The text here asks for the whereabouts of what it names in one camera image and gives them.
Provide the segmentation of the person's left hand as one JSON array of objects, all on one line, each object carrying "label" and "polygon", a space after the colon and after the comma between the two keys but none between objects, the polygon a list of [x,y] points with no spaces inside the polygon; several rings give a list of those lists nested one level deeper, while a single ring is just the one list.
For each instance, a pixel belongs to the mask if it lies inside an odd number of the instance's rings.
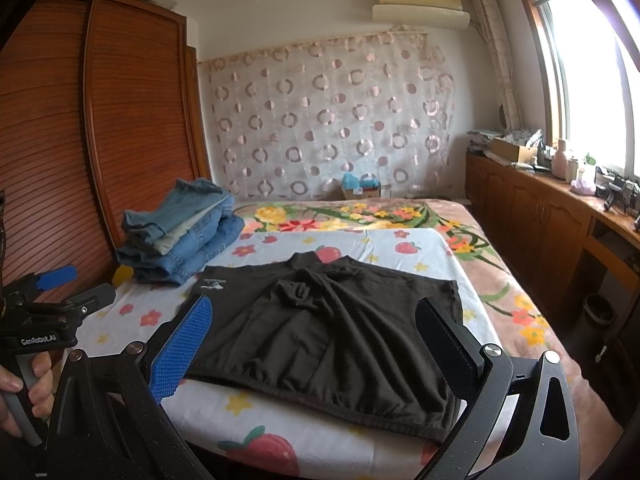
[{"label": "person's left hand", "polygon": [[1,429],[31,446],[43,445],[43,421],[53,406],[52,361],[48,352],[18,356],[1,367]]}]

